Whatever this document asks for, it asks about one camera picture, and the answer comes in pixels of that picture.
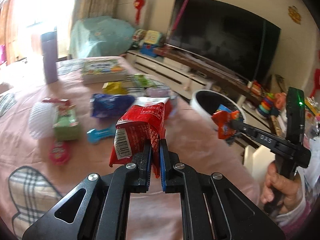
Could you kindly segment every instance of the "tv stand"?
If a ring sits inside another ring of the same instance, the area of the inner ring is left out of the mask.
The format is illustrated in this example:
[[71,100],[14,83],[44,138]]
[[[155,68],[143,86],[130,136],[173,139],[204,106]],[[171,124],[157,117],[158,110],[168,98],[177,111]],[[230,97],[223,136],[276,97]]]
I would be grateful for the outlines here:
[[258,106],[261,102],[261,99],[262,99],[261,96],[257,96],[251,93],[250,89],[246,85],[218,71],[208,68],[205,65],[202,65],[192,59],[189,59],[179,51],[175,51],[167,48],[155,48],[153,51],[154,53],[156,53],[161,57],[167,57],[169,59],[172,59],[194,70],[198,70],[203,74],[206,74],[209,78],[212,78],[213,80],[216,80],[218,82],[225,84],[226,86],[232,88],[234,91],[245,96],[255,106]]

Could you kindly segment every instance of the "television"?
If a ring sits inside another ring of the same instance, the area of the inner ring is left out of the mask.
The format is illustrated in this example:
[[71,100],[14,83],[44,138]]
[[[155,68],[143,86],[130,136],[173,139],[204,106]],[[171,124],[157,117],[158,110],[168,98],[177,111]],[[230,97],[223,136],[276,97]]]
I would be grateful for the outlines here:
[[228,3],[186,0],[182,10],[184,1],[175,0],[167,45],[190,52],[233,76],[262,82],[272,63],[280,28]]

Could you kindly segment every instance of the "hand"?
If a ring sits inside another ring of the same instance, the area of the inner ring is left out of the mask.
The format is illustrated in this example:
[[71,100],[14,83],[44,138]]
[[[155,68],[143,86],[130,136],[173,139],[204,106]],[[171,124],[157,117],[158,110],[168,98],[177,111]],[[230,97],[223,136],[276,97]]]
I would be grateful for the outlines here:
[[276,165],[274,163],[270,163],[260,198],[263,204],[271,202],[274,198],[271,186],[275,187],[284,194],[284,204],[280,209],[279,214],[286,214],[300,204],[303,193],[301,187],[301,178],[298,172],[294,180],[290,180],[279,175],[276,172]]

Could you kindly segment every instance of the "metal screw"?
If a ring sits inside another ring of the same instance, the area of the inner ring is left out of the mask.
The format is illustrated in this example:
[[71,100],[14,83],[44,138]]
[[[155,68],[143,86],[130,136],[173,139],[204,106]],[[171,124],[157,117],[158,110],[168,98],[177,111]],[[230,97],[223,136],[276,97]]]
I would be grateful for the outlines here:
[[128,163],[125,167],[129,170],[133,170],[136,167],[136,164],[135,163]]
[[214,179],[217,179],[217,180],[223,178],[222,174],[219,173],[219,172],[215,172],[214,174],[212,174],[212,177],[213,177]]
[[183,163],[176,163],[174,167],[178,170],[184,169],[185,165]]
[[88,180],[95,181],[98,179],[98,174],[92,173],[88,176]]

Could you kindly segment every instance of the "barcode number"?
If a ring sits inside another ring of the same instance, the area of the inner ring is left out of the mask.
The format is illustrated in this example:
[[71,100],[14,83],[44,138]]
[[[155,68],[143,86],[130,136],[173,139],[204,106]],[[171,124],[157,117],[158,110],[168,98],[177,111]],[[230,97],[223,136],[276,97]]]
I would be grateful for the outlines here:
[[128,135],[125,128],[116,130],[115,150],[118,160],[132,156]]

